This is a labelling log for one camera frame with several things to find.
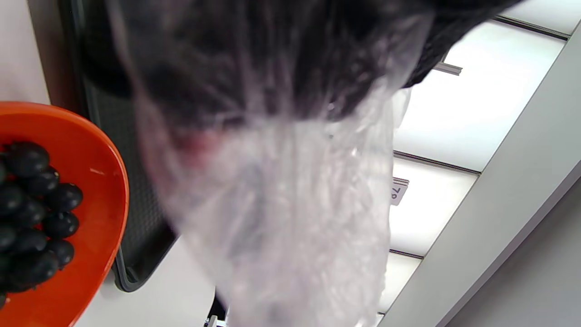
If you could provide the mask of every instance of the clear plastic bag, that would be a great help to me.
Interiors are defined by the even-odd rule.
[[[389,251],[391,99],[432,10],[409,0],[110,7],[149,174],[230,326],[372,325]]]

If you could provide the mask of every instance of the orange bowl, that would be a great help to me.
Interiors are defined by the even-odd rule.
[[[70,111],[24,102],[0,102],[0,142],[33,141],[46,148],[61,182],[78,185],[78,232],[68,240],[75,257],[35,291],[9,294],[0,326],[73,326],[105,280],[119,249],[129,208],[121,155],[98,127]]]

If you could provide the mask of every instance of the black tray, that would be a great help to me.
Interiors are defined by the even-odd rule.
[[[90,69],[87,68],[87,57],[81,46],[85,22],[84,6],[87,2],[59,2],[78,82],[79,102],[83,106],[80,114],[85,115],[111,138],[127,168],[130,188],[129,216],[113,271],[117,287],[125,292],[133,292],[149,279],[177,237],[163,217],[141,164],[134,111],[127,96],[119,96],[124,95],[126,90],[113,95],[111,90],[97,88],[91,81],[94,79],[87,77]],[[109,85],[115,86],[115,81],[112,80]]]

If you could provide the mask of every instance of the fluorescent light panel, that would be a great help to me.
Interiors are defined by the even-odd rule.
[[[478,177],[398,158],[393,175],[410,185],[390,210],[391,248],[425,256]]]
[[[510,8],[503,15],[547,29],[573,34],[581,19],[581,1],[527,0]]]
[[[432,70],[413,87],[394,149],[483,171],[564,44],[501,23],[475,28],[446,58],[460,76]]]
[[[420,259],[393,253],[389,254],[387,270],[385,272],[385,289],[379,301],[379,312],[387,312],[389,310],[389,307],[392,306],[421,262]]]

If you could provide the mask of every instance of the white countertop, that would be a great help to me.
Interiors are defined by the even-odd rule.
[[[50,104],[26,0],[0,0],[0,101]],[[75,327],[202,327],[214,285],[178,240],[133,293],[109,277]]]
[[[202,327],[213,300],[214,285],[178,239],[139,290],[121,292],[110,273],[75,327]]]

